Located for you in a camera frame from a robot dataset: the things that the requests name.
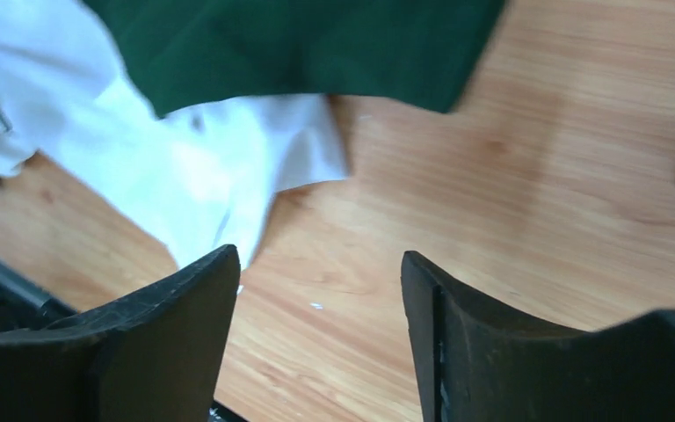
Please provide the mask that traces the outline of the white green garment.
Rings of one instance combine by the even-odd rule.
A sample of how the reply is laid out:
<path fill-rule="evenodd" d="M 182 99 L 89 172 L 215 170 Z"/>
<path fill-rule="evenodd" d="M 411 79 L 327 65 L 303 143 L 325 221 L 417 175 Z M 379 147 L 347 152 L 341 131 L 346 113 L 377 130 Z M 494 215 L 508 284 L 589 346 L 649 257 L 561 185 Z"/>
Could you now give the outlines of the white green garment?
<path fill-rule="evenodd" d="M 178 266 L 345 179 L 330 94 L 454 109 L 501 1 L 0 1 L 0 180 L 41 154 Z"/>

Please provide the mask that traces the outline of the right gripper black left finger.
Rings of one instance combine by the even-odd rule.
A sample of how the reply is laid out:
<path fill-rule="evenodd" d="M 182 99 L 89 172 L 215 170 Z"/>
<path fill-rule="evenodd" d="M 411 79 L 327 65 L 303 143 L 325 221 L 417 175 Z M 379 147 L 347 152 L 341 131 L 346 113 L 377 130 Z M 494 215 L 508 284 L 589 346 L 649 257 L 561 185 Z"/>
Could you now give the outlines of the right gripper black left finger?
<path fill-rule="evenodd" d="M 40 330 L 0 332 L 0 421 L 235 421 L 214 392 L 240 281 L 232 245 Z"/>

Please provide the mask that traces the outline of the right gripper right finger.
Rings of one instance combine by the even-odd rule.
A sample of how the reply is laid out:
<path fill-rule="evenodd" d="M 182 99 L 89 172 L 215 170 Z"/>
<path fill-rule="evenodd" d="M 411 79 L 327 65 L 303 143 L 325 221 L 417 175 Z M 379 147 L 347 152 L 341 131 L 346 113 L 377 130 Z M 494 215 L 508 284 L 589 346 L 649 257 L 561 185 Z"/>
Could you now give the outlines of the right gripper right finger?
<path fill-rule="evenodd" d="M 527 314 L 403 255 L 426 421 L 675 421 L 675 309 L 600 331 Z"/>

